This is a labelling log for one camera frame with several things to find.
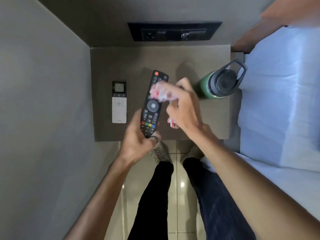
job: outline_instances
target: black pants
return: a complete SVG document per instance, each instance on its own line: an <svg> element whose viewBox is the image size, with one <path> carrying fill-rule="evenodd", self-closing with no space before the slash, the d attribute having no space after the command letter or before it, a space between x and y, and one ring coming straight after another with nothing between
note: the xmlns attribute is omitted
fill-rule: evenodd
<svg viewBox="0 0 320 240"><path fill-rule="evenodd" d="M256 237L216 173L196 158L183 162L200 205L207 240L255 240ZM174 166L162 161L142 194L128 240L168 239L168 191Z"/></svg>

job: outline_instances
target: person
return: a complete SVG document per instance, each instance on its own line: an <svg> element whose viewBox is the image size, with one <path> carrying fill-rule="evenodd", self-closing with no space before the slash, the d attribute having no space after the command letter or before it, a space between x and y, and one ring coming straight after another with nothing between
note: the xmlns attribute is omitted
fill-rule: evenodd
<svg viewBox="0 0 320 240"><path fill-rule="evenodd" d="M320 222L302 206L227 149L203 124L199 99L187 78L163 87L178 96L167 113L197 147L182 165L200 205L207 239L320 239ZM104 239L122 184L130 168L154 149L158 165L141 196L128 239L168 239L168 190L174 166L158 132L146 139L141 110L128 125L118 156L67 240Z"/></svg>

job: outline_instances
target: remote control screen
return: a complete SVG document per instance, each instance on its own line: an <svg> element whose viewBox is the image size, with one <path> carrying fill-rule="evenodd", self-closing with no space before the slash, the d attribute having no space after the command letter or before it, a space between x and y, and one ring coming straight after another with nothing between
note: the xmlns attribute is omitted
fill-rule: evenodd
<svg viewBox="0 0 320 240"><path fill-rule="evenodd" d="M124 92L125 91L125 85L123 83L115 83L114 84L114 91L115 92Z"/></svg>

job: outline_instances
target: black remote control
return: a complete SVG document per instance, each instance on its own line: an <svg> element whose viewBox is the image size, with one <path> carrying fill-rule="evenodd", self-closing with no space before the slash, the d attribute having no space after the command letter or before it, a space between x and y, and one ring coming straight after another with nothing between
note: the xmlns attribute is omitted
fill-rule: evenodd
<svg viewBox="0 0 320 240"><path fill-rule="evenodd" d="M157 129L158 118L161 111L162 103L157 99L150 97L150 89L153 84L159 81L168 81L169 76L163 72L154 70L152 73L151 82L149 85L148 93L146 94L146 101L141 112L140 130L146 138L152 136Z"/></svg>

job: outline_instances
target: black ring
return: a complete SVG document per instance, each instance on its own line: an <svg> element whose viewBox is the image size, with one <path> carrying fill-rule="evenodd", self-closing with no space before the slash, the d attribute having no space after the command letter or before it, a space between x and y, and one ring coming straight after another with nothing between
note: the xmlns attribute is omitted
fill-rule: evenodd
<svg viewBox="0 0 320 240"><path fill-rule="evenodd" d="M152 135L152 136L150 136L150 138L151 138L151 137L155 138L155 140L156 140L157 143L159 142L159 138L158 138L157 136Z"/></svg>

